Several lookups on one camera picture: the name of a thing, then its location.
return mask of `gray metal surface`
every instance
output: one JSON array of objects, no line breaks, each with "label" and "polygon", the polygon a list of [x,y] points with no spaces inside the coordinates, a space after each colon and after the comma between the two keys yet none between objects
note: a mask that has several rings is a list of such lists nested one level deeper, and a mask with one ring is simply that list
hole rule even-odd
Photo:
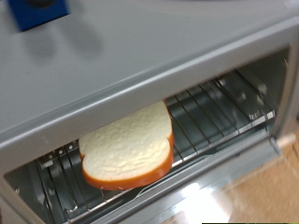
[{"label": "gray metal surface", "polygon": [[163,64],[173,67],[299,11],[278,0],[216,4],[72,0],[70,15],[19,33],[1,1],[0,133],[96,92],[101,99],[124,80],[157,76]]},{"label": "gray metal surface", "polygon": [[[208,192],[211,193],[255,170],[277,156],[278,153],[271,142],[263,141],[263,143],[252,147],[250,150],[244,151],[238,157],[231,158],[227,162],[220,164],[178,189],[173,190],[169,194],[163,196],[163,198],[151,203],[144,209],[121,221],[120,224],[161,223],[175,215],[179,211],[178,208],[180,205],[185,203],[186,199],[193,197],[198,190],[208,190]],[[197,220],[209,222],[208,219],[205,219],[207,216],[205,216],[203,211],[199,209],[200,207],[205,207],[207,205],[205,205],[205,203],[206,201],[204,201],[204,199],[201,201],[201,198],[199,198],[196,203],[193,202],[190,206],[198,207],[196,213],[198,215]]]}]

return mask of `toaster oven top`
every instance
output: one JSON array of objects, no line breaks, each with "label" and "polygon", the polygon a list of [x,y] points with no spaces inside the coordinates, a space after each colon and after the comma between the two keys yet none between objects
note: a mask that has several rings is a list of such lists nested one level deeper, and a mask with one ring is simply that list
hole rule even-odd
[{"label": "toaster oven top", "polygon": [[1,1],[0,135],[297,15],[297,2],[72,0],[70,15],[20,33]]}]

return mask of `metal rack bar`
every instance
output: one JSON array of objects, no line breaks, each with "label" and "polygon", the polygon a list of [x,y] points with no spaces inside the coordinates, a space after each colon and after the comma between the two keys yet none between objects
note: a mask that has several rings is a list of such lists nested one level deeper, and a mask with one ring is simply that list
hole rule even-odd
[{"label": "metal rack bar", "polygon": [[55,217],[54,217],[54,214],[52,213],[51,211],[51,208],[50,208],[50,203],[49,203],[49,199],[48,199],[48,196],[46,194],[46,190],[45,190],[45,183],[42,181],[42,178],[41,178],[41,174],[39,173],[39,169],[37,167],[37,161],[35,161],[35,164],[36,164],[36,169],[37,169],[37,173],[38,173],[38,177],[39,177],[39,181],[41,183],[41,186],[42,186],[42,190],[43,190],[43,193],[45,195],[45,201],[46,201],[46,205],[48,207],[48,211],[50,212],[50,216],[52,218],[52,221],[54,224],[56,224],[57,222],[55,221]]},{"label": "metal rack bar", "polygon": [[223,116],[230,122],[230,124],[232,125],[232,126],[234,126],[234,128],[236,129],[236,130],[238,130],[237,128],[236,128],[236,126],[234,125],[234,123],[231,121],[231,119],[230,118],[228,118],[227,117],[227,115],[224,113],[224,111],[222,110],[222,108],[217,104],[217,102],[205,91],[205,89],[202,87],[202,85],[198,85],[199,86],[199,88],[205,93],[205,95],[208,97],[208,99],[210,99],[210,101],[212,101],[213,102],[213,104],[220,110],[220,112],[223,114]]},{"label": "metal rack bar", "polygon": [[74,208],[72,208],[72,209],[65,208],[65,212],[68,215],[68,213],[73,213],[73,212],[77,211],[77,209],[78,209],[78,202],[76,200],[76,195],[75,195],[74,191],[72,190],[72,187],[71,187],[71,184],[69,182],[69,179],[68,179],[68,177],[66,175],[66,172],[65,172],[65,169],[64,169],[64,165],[63,165],[63,163],[62,163],[62,161],[60,159],[60,156],[58,156],[58,162],[59,162],[59,164],[60,164],[60,166],[62,168],[64,179],[66,181],[66,185],[68,186],[69,192],[71,194],[71,197],[72,197],[73,203],[74,203]]},{"label": "metal rack bar", "polygon": [[107,202],[106,196],[105,196],[105,194],[103,193],[103,191],[101,189],[100,189],[100,191],[101,191],[102,197],[103,197],[103,199],[104,199],[104,201],[106,203]]},{"label": "metal rack bar", "polygon": [[194,96],[193,96],[189,91],[186,91],[186,92],[187,92],[187,93],[191,96],[191,98],[195,101],[195,103],[197,104],[197,106],[200,107],[201,110],[205,113],[205,115],[207,116],[207,118],[209,119],[209,121],[211,121],[211,123],[214,125],[214,127],[217,129],[217,131],[218,131],[219,133],[221,133],[222,136],[224,136],[223,132],[219,129],[219,127],[216,125],[216,123],[213,121],[213,119],[208,115],[208,113],[205,111],[205,109],[204,109],[202,106],[200,106],[200,105],[198,104],[198,102],[196,101],[196,99],[194,98]]},{"label": "metal rack bar", "polygon": [[187,141],[190,143],[190,146],[192,146],[192,148],[194,149],[194,151],[197,153],[197,149],[194,146],[194,144],[192,143],[192,141],[190,140],[190,138],[187,136],[187,134],[184,132],[183,128],[179,125],[178,121],[176,120],[176,118],[173,116],[173,114],[171,113],[171,111],[169,111],[169,114],[172,118],[172,120],[178,125],[178,127],[180,128],[180,130],[182,131],[182,133],[184,134],[184,136],[186,137]]},{"label": "metal rack bar", "polygon": [[70,164],[71,170],[72,170],[72,172],[73,172],[73,174],[74,174],[74,177],[75,177],[75,179],[76,179],[76,182],[78,183],[78,189],[79,189],[79,191],[80,191],[80,193],[81,193],[81,195],[82,195],[82,197],[83,197],[83,200],[84,200],[86,209],[89,211],[90,208],[89,208],[89,206],[88,206],[88,203],[87,203],[85,194],[84,194],[84,192],[83,192],[83,190],[82,190],[82,186],[81,186],[80,183],[78,182],[78,178],[77,178],[76,172],[75,172],[74,167],[73,167],[73,162],[72,162],[71,159],[69,158],[69,155],[68,155],[67,150],[66,150],[65,155],[66,155],[66,157],[67,157],[67,159],[68,159],[68,161],[69,161],[69,164]]},{"label": "metal rack bar", "polygon": [[191,118],[191,120],[194,122],[194,124],[196,125],[198,131],[205,137],[205,139],[208,141],[208,143],[210,144],[211,142],[209,141],[209,139],[206,137],[205,133],[203,132],[203,130],[198,126],[198,124],[196,123],[196,120],[193,119],[193,117],[191,116],[191,114],[188,112],[188,110],[186,109],[186,107],[183,105],[183,103],[177,98],[177,96],[175,96],[176,100],[178,101],[178,103],[180,104],[180,106],[183,108],[183,110],[186,112],[186,114]]},{"label": "metal rack bar", "polygon": [[179,155],[180,159],[182,161],[184,161],[184,158],[181,156],[180,152],[178,151],[178,148],[176,146],[174,146],[174,150],[177,152],[177,154]]}]

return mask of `toaster oven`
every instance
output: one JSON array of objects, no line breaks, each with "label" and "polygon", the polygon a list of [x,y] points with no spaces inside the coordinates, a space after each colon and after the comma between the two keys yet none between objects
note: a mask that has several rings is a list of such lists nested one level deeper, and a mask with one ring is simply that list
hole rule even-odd
[{"label": "toaster oven", "polygon": [[[19,33],[0,2],[7,223],[144,222],[158,214],[150,205],[204,174],[215,182],[276,157],[277,139],[299,129],[298,1],[68,5],[69,15]],[[89,186],[78,139],[159,100],[176,139],[171,172],[143,188]]]}]

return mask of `oven frame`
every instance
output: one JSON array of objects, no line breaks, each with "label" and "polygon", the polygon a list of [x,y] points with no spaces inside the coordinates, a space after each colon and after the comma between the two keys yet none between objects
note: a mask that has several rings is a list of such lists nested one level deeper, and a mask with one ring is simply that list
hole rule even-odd
[{"label": "oven frame", "polygon": [[[43,223],[10,187],[4,174],[137,109],[187,89],[194,83],[201,83],[287,47],[290,48],[287,76],[271,135],[280,137],[294,132],[298,129],[295,119],[299,111],[296,103],[296,95],[299,95],[298,40],[299,19],[294,17],[204,55],[193,55],[191,59],[157,68],[150,71],[149,78],[140,78],[135,82],[127,80],[2,134],[0,197],[10,204],[24,222]],[[128,105],[123,108],[121,102],[128,102]],[[105,119],[95,124],[93,120],[99,114],[105,115]]]}]

